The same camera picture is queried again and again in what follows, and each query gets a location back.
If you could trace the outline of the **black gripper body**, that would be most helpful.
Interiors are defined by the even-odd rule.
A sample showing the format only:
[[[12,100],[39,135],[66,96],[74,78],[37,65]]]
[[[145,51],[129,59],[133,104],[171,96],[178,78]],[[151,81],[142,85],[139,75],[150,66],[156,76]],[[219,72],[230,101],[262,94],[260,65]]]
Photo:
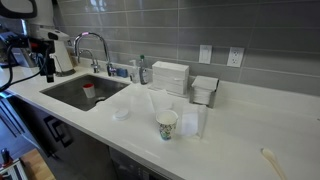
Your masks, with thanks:
[[[29,47],[35,54],[35,61],[41,75],[53,75],[55,73],[54,59],[50,57],[55,52],[52,40],[29,39]]]

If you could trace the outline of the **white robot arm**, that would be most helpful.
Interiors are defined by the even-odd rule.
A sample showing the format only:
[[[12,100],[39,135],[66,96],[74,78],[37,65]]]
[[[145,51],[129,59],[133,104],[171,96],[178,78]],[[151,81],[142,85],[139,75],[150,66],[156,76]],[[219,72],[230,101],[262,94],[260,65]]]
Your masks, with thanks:
[[[7,54],[13,48],[28,48],[38,61],[36,75],[45,76],[48,83],[54,75],[74,73],[65,43],[70,37],[54,25],[52,0],[0,0],[0,15],[23,20],[26,33],[9,39]]]

